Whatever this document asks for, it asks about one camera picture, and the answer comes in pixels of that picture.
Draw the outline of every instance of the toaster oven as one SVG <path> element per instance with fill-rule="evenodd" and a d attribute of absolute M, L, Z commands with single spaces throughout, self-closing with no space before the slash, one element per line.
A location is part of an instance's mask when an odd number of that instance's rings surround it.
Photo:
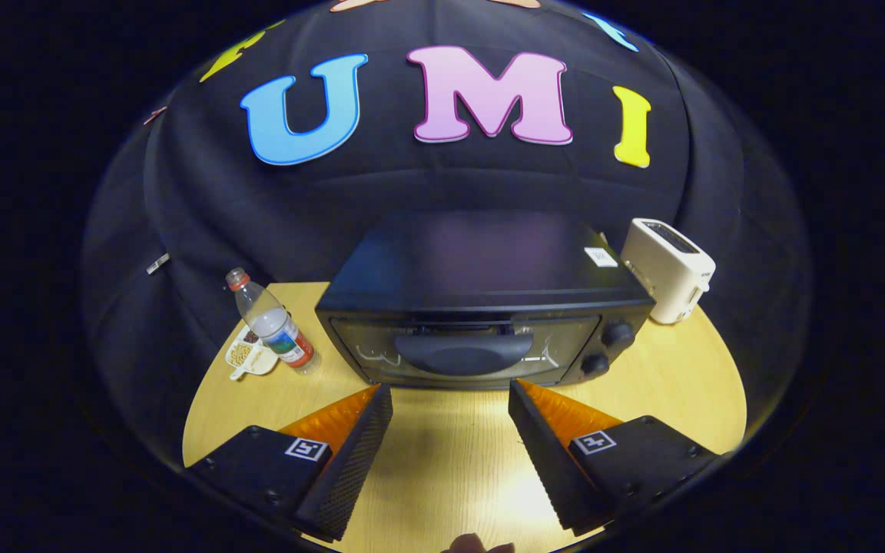
<path fill-rule="evenodd" d="M 587 224 L 547 211 L 401 211 L 316 307 L 366 382 L 506 389 L 595 378 L 654 300 Z"/>

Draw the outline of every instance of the black cloth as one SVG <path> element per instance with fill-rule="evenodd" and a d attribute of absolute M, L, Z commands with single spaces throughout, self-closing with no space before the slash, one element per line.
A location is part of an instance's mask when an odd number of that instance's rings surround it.
<path fill-rule="evenodd" d="M 384 27 L 391 24 L 391 32 Z M 790 183 L 740 111 L 702 77 L 626 31 L 633 53 L 575 7 L 525 10 L 481 0 L 384 2 L 288 18 L 200 83 L 214 59 L 152 106 L 168 108 L 113 160 L 89 217 L 81 269 L 88 342 L 106 393 L 144 444 L 179 466 L 190 401 L 238 320 L 224 274 L 330 280 L 365 230 L 395 209 L 561 210 L 619 250 L 633 217 L 666 220 L 716 261 L 701 305 L 747 390 L 749 430 L 770 412 L 800 358 L 810 290 L 807 238 Z M 520 141 L 510 112 L 496 137 L 424 144 L 421 67 L 406 54 L 461 45 L 494 76 L 516 53 L 563 60 L 564 147 Z M 239 102 L 294 75 L 289 126 L 323 122 L 317 63 L 366 53 L 361 119 L 335 151 L 290 167 L 259 161 Z M 612 148 L 621 106 L 612 85 L 651 102 L 647 168 Z M 147 274 L 159 256 L 171 260 Z"/>

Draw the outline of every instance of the food container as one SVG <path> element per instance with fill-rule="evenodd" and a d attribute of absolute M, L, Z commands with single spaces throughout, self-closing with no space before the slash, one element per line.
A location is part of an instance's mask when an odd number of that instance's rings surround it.
<path fill-rule="evenodd" d="M 245 373 L 263 375 L 270 373 L 278 362 L 278 353 L 261 342 L 248 325 L 243 326 L 224 354 L 224 361 L 234 367 L 231 380 L 238 380 Z"/>

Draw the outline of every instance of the oven handle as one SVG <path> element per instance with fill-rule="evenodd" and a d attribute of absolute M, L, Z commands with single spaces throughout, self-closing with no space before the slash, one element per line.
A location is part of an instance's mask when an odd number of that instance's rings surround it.
<path fill-rule="evenodd" d="M 531 349 L 534 336 L 397 335 L 398 353 L 422 371 L 446 376 L 477 376 L 503 371 Z"/>

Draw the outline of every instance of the white toaster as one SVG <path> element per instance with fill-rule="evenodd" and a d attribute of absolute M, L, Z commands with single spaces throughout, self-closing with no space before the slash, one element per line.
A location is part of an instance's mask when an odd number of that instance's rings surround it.
<path fill-rule="evenodd" d="M 654 298 L 651 319 L 663 325 L 688 318 L 716 272 L 716 262 L 684 234 L 650 218 L 630 221 L 621 261 Z"/>

